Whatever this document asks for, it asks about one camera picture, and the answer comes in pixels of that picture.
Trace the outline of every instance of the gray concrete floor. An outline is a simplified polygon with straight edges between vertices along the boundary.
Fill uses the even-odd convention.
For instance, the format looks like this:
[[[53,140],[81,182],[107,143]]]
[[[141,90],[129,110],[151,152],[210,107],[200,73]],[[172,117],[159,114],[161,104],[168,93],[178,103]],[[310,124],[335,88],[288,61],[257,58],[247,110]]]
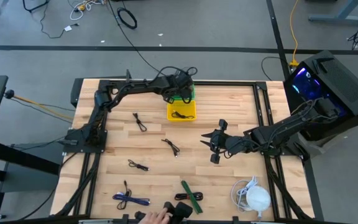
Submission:
[[[43,1],[27,2],[31,7]],[[356,27],[315,24],[307,20],[309,13],[335,13],[344,2],[299,1],[294,26],[300,49],[351,49],[346,38],[357,30]],[[295,0],[273,0],[286,49],[294,48],[289,27],[294,3]],[[113,6],[117,8],[122,4],[114,2]],[[277,48],[265,1],[142,0],[126,1],[126,6],[136,16],[139,27],[124,30],[137,46]],[[51,0],[44,19],[45,31],[57,35],[72,24],[70,10],[66,1]],[[80,26],[64,33],[61,39],[49,39],[40,32],[43,11],[42,8],[29,14],[23,10],[21,1],[10,0],[0,16],[0,45],[129,46],[104,6],[93,6],[90,12],[86,11],[78,21]],[[358,7],[352,14],[358,16]],[[197,79],[225,80],[266,80],[260,61],[266,56],[278,56],[234,52],[141,54],[157,68],[196,66]],[[301,61],[309,56],[297,55],[297,59]],[[337,58],[358,77],[358,55],[338,55]],[[287,55],[287,60],[291,60],[291,55]],[[0,50],[0,75],[9,77],[8,89],[38,102],[67,108],[71,106],[69,99],[74,78],[123,75],[127,68],[136,78],[155,75],[136,52]],[[273,80],[284,79],[279,60],[266,60],[265,70]],[[63,136],[68,127],[67,123],[13,101],[1,103],[0,142],[3,144],[47,142]],[[355,151],[357,148],[358,152],[358,145],[347,143],[337,144],[328,153],[315,157],[313,167],[325,219],[358,223],[358,185],[349,184],[358,183],[358,153]],[[345,167],[348,167],[347,172],[342,172]],[[346,192],[338,190],[344,185]],[[48,191],[9,193],[1,212],[8,215],[8,219],[18,219],[31,212],[48,194]],[[33,217],[47,216],[51,202]]]

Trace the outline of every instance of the yellow bin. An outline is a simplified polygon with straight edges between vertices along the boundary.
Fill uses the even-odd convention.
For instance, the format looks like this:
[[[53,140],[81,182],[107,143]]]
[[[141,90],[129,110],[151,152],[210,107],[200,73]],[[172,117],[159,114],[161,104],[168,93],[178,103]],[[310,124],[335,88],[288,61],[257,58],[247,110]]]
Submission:
[[[196,101],[192,100],[186,104],[182,100],[175,100],[172,104],[168,103],[167,119],[173,122],[194,121],[197,119]]]

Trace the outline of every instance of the green object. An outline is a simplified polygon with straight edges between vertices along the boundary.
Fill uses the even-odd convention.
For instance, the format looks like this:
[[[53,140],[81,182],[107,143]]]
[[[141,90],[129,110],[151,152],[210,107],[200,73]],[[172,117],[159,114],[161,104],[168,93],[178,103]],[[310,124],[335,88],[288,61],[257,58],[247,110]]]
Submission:
[[[191,200],[191,203],[193,204],[193,208],[196,210],[196,213],[199,214],[199,213],[202,213],[203,210],[201,209],[200,205],[198,205],[198,202],[196,201],[196,199],[194,198],[194,195],[193,193],[191,192],[190,188],[189,188],[189,185],[186,183],[186,181],[182,181],[181,182],[181,185],[183,186],[183,188],[185,189],[186,191],[186,194],[189,195],[190,197],[190,200]]]
[[[191,92],[191,100],[194,100],[195,97],[196,97],[196,91],[195,91],[196,88],[195,88],[194,84],[192,86],[192,89],[193,89],[193,91]],[[173,99],[174,100],[181,100],[181,96],[175,95],[175,96],[173,96]]]

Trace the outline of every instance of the human hand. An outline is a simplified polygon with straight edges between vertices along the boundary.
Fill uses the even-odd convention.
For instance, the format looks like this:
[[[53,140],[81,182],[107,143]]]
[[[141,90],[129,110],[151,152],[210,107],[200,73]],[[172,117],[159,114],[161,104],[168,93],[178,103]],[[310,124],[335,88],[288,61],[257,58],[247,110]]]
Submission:
[[[167,214],[167,209],[163,208],[159,214],[156,212],[149,212],[139,224],[168,224],[168,222],[169,216]]]

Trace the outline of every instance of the wooden table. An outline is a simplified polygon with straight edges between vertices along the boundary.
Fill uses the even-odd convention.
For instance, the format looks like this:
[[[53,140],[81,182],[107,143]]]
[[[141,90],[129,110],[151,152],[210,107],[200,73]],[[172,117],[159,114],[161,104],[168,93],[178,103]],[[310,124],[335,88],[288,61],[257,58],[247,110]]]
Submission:
[[[98,79],[83,82],[73,128],[78,129],[88,122],[93,109],[93,96]],[[280,121],[290,115],[282,82],[267,82],[273,120]],[[262,108],[263,97],[260,97]],[[240,213],[230,198],[232,185],[238,180],[250,180],[255,175],[259,184],[269,189],[264,158],[259,153],[237,154],[231,159],[221,158],[219,165],[209,161],[211,151],[200,140],[207,140],[201,134],[218,128],[219,119],[225,119],[229,126],[227,133],[240,135],[258,126],[255,100],[250,86],[196,86],[197,120],[172,123],[167,120],[167,103],[153,93],[128,95],[108,114],[106,129],[108,141],[101,156],[98,179],[91,218],[122,218],[129,214],[134,218],[137,211],[159,211],[163,203],[171,201],[175,194],[183,193],[180,181],[186,180],[193,192],[204,193],[199,204],[203,213],[195,212],[190,220],[256,220],[256,212]],[[264,121],[267,123],[265,110]],[[147,126],[141,132],[132,113],[138,112],[140,120]],[[169,139],[180,148],[175,158],[170,146],[161,139]],[[128,166],[128,159],[145,165],[150,171]],[[58,212],[72,196],[78,186],[83,154],[77,154],[62,168],[51,214]],[[283,171],[287,189],[310,216],[313,215],[310,195],[302,163],[295,156],[282,156]],[[133,197],[150,198],[148,207],[128,203],[125,210],[116,208],[119,201],[112,196],[124,192],[126,180]],[[280,192],[276,188],[280,214],[284,217]],[[80,213],[85,210],[87,189],[83,196]],[[263,220],[273,220],[271,207],[263,213]]]

